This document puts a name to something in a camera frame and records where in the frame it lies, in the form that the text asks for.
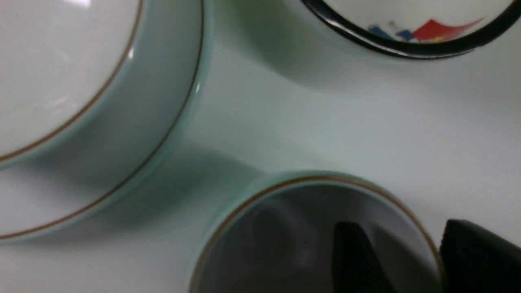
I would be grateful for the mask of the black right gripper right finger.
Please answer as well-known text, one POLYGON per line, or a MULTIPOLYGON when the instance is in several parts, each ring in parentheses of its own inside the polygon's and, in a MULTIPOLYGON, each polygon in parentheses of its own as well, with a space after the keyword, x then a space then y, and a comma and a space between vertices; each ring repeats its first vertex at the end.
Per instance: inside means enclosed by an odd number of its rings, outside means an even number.
POLYGON ((447 293, 519 293, 521 249, 464 219, 449 219, 440 245, 447 293))

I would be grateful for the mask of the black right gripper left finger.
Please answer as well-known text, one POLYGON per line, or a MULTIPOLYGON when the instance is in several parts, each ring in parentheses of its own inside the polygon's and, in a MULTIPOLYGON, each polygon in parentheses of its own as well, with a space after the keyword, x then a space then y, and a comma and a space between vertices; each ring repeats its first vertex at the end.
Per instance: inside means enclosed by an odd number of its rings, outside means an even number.
POLYGON ((394 293, 363 228, 341 221, 333 232, 332 281, 335 293, 394 293))

